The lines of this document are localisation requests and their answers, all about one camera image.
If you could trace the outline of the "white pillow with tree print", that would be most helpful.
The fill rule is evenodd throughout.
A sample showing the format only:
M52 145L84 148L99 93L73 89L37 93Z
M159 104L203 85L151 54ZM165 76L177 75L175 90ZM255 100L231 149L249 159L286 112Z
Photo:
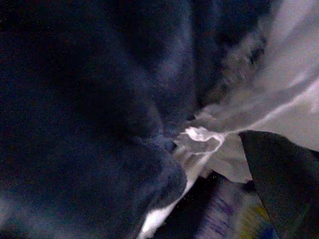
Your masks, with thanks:
M174 140L187 187L149 212L137 239L280 239L239 135L274 133L319 152L319 0L276 0L222 65Z

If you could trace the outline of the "dark blue fleece blanket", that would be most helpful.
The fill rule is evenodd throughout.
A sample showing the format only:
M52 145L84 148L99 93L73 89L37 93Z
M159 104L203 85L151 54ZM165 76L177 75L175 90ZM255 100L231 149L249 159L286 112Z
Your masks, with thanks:
M175 137L273 0L0 0L0 239L138 239Z

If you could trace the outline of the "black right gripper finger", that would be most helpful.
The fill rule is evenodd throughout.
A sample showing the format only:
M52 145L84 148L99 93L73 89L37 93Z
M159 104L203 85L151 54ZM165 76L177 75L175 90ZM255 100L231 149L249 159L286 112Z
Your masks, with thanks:
M240 135L256 191L280 239L319 239L319 152L269 132Z

